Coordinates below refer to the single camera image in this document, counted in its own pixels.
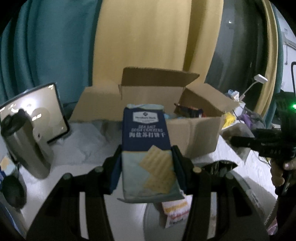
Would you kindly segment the person's right hand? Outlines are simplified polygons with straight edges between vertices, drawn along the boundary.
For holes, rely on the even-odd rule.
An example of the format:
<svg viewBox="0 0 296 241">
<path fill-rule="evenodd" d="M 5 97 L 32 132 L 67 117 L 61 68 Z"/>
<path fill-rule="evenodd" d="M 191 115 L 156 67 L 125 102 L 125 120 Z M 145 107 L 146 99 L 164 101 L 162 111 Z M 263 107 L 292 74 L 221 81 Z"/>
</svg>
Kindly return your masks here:
<svg viewBox="0 0 296 241">
<path fill-rule="evenodd" d="M 283 178 L 283 171 L 294 171 L 295 173 L 295 158 L 289 162 L 284 163 L 282 167 L 279 167 L 276 162 L 271 159 L 271 180 L 275 187 L 280 187 L 284 184 L 285 180 Z"/>
</svg>

